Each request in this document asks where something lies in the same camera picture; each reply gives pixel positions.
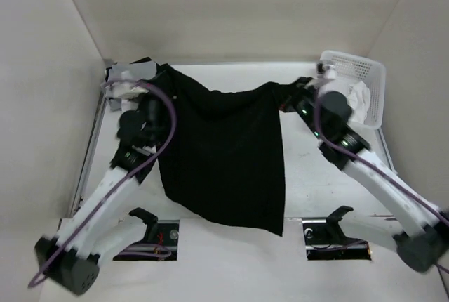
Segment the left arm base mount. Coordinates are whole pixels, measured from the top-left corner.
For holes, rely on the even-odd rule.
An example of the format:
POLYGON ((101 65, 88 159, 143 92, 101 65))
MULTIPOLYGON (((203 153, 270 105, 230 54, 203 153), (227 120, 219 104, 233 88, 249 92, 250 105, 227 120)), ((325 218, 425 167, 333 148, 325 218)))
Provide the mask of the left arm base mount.
POLYGON ((176 261, 178 253, 179 220, 159 220, 154 214, 136 208, 128 213, 143 222, 143 238, 128 246, 113 261, 176 261))

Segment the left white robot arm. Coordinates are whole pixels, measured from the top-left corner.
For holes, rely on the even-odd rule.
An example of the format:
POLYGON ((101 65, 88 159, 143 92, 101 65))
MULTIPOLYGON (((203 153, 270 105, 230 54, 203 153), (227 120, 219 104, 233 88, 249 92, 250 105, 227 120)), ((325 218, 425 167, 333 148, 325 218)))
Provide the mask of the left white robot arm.
POLYGON ((144 88, 147 106, 121 115, 119 147, 93 194, 54 236, 43 236, 35 244, 39 271, 28 288, 52 280, 80 296, 92 287, 104 263, 128 254, 136 242, 155 241, 157 218, 144 209, 132 209, 122 222, 110 226, 169 146, 177 126, 171 99, 151 84, 144 88))

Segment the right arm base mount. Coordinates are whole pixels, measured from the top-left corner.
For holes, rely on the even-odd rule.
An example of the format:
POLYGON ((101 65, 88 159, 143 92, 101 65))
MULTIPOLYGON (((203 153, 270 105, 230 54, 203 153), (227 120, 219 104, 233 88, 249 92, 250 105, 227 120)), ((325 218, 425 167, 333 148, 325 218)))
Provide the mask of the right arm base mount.
POLYGON ((368 243, 347 237, 339 222, 354 209, 341 206, 326 217, 302 219, 306 257, 309 261, 371 260, 368 243))

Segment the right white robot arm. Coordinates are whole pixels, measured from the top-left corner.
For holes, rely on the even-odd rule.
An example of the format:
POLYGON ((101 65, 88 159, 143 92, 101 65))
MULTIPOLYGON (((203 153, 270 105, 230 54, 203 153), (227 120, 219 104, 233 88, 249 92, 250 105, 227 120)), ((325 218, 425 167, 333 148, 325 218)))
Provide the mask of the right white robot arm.
POLYGON ((327 79, 300 77, 283 88, 280 111, 296 112, 319 140, 327 162, 362 185, 392 215, 375 219, 340 206, 326 217, 330 250, 353 242, 390 249, 412 270, 426 273, 448 252, 448 212, 417 194, 349 125, 350 106, 336 91, 319 95, 327 79))

